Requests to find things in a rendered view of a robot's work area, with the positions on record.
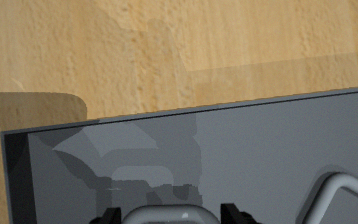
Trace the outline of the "grey tray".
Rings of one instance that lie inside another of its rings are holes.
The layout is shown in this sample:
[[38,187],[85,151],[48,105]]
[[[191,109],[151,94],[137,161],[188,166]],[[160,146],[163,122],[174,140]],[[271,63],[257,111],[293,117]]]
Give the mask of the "grey tray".
[[302,224],[329,175],[358,178],[358,88],[0,131],[9,224],[107,208],[234,203]]

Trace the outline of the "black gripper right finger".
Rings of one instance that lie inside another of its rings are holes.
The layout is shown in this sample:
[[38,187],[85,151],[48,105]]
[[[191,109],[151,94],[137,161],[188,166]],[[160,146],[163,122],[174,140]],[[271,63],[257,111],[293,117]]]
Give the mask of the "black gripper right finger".
[[221,203],[221,224],[262,224],[257,223],[251,214],[240,212],[234,203]]

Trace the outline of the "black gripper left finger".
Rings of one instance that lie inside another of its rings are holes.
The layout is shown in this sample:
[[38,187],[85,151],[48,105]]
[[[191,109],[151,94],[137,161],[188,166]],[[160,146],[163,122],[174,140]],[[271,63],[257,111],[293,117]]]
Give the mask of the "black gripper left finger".
[[101,217],[96,217],[89,224],[121,224],[121,207],[107,208]]

